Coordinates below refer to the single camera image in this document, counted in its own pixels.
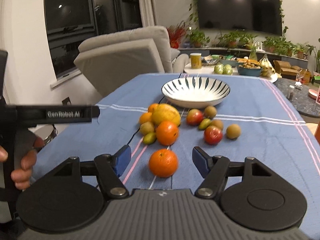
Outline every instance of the marble countertop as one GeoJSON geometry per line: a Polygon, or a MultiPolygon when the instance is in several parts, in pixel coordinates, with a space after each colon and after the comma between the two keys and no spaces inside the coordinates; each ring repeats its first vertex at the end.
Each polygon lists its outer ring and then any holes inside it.
{"type": "MultiPolygon", "coordinates": [[[[285,96],[287,96],[289,86],[294,84],[294,80],[286,78],[280,78],[275,82],[275,85],[285,96]]],[[[320,105],[316,104],[316,101],[308,96],[309,89],[310,87],[306,85],[302,85],[302,90],[295,89],[293,99],[290,102],[300,114],[320,118],[320,105]]]]}

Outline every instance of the sofa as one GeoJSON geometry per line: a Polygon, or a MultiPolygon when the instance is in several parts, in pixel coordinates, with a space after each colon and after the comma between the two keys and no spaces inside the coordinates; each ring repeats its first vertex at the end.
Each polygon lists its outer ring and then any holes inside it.
{"type": "Polygon", "coordinates": [[[78,49],[74,64],[103,97],[139,74],[182,73],[189,62],[187,54],[170,48],[162,26],[92,37],[78,49]]]}

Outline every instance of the television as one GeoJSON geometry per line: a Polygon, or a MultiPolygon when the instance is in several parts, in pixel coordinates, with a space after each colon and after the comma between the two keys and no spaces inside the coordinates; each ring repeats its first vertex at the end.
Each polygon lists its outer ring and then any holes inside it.
{"type": "Polygon", "coordinates": [[[92,0],[44,0],[47,34],[94,27],[92,0]]]}
{"type": "Polygon", "coordinates": [[[282,35],[280,0],[197,0],[200,28],[282,35]]]}

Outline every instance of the striped bowl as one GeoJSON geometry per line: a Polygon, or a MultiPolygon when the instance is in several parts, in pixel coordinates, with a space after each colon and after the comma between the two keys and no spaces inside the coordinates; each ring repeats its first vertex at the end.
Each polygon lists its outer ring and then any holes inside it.
{"type": "Polygon", "coordinates": [[[177,78],[164,84],[161,90],[171,103],[199,109],[221,103],[230,93],[227,83],[209,77],[177,78]]]}

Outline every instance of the hand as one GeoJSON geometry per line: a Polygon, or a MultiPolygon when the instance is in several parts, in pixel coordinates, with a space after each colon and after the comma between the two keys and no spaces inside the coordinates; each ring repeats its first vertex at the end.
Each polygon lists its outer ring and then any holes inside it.
{"type": "MultiPolygon", "coordinates": [[[[37,137],[34,147],[44,146],[44,141],[37,137]]],[[[8,153],[0,146],[0,162],[5,162],[8,158],[8,153]]],[[[32,175],[32,167],[36,164],[37,152],[35,150],[29,151],[21,159],[21,168],[11,172],[11,179],[15,182],[17,189],[23,190],[30,187],[30,178],[32,175]]]]}

